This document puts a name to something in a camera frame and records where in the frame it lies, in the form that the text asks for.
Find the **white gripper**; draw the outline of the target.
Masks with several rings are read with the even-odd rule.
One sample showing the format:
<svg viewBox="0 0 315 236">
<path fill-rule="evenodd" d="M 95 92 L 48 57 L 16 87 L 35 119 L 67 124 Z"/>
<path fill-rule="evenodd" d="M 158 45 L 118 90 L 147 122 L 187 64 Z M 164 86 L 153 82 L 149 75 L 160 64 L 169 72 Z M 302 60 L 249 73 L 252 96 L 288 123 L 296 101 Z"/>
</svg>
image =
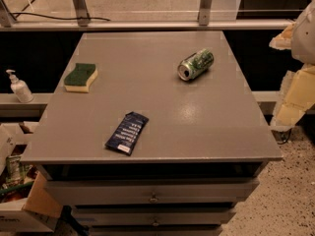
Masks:
<svg viewBox="0 0 315 236">
<path fill-rule="evenodd" d="M 271 129 L 286 132 L 315 104 L 315 0 L 298 16 L 295 24 L 273 37 L 269 46 L 277 50 L 291 49 L 294 59 L 306 63 L 297 72 L 286 72 L 273 111 Z"/>
</svg>

